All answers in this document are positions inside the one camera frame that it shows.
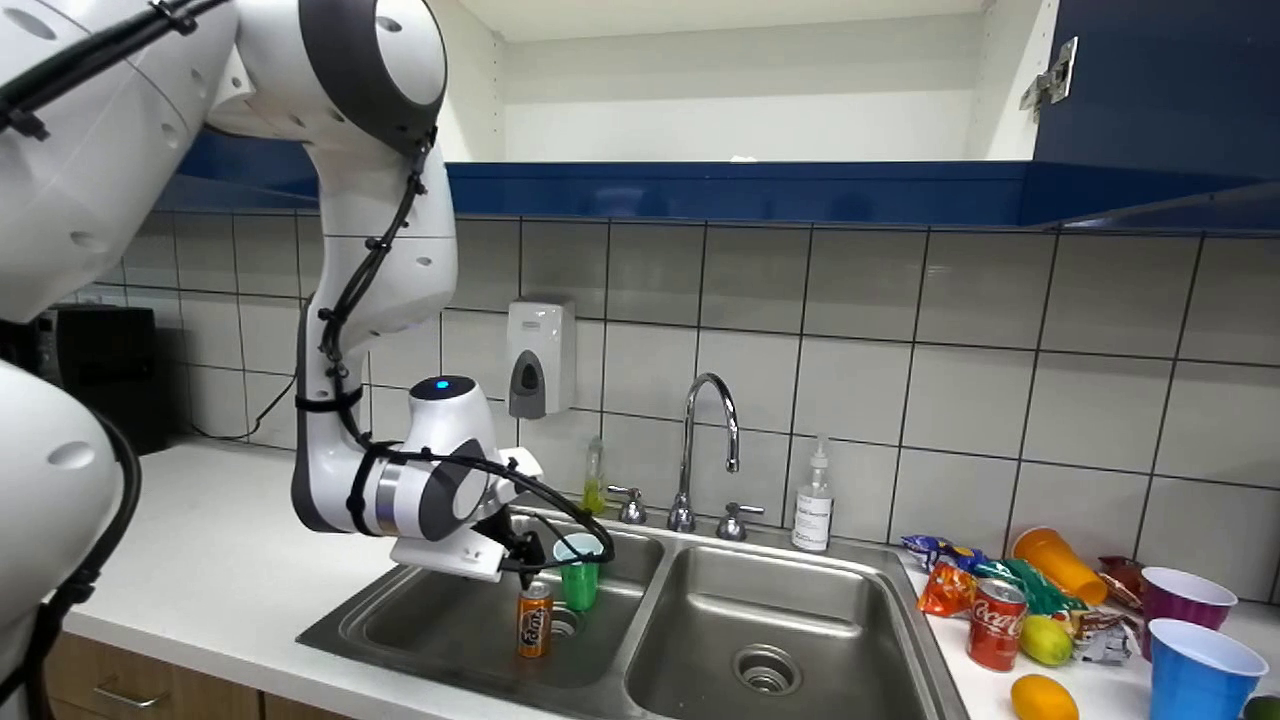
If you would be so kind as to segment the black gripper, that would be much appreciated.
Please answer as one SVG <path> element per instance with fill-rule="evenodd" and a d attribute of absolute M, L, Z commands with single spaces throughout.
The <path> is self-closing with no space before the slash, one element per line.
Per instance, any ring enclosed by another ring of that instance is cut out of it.
<path fill-rule="evenodd" d="M 496 515 L 477 523 L 478 534 L 496 538 L 504 546 L 499 569 L 519 579 L 519 586 L 530 586 L 541 569 L 566 569 L 576 562 L 573 538 L 558 532 L 519 532 L 511 513 L 499 508 Z"/>

